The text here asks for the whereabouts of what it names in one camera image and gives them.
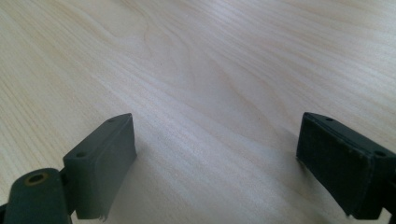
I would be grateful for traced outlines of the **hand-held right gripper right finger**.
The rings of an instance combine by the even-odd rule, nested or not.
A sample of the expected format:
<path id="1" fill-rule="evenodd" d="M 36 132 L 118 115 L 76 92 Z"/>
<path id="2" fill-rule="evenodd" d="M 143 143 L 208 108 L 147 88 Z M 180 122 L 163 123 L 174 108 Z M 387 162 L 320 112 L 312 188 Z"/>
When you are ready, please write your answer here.
<path id="1" fill-rule="evenodd" d="M 296 156 L 348 216 L 396 219 L 396 153 L 341 122 L 305 112 Z"/>

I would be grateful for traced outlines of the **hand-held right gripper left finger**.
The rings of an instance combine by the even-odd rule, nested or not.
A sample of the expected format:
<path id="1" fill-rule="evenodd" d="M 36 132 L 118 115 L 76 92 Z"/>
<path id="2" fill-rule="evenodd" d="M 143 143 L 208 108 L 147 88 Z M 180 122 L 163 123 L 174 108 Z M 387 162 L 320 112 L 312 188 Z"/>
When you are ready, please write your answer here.
<path id="1" fill-rule="evenodd" d="M 102 123 L 64 156 L 69 210 L 79 219 L 106 218 L 136 156 L 130 113 Z"/>

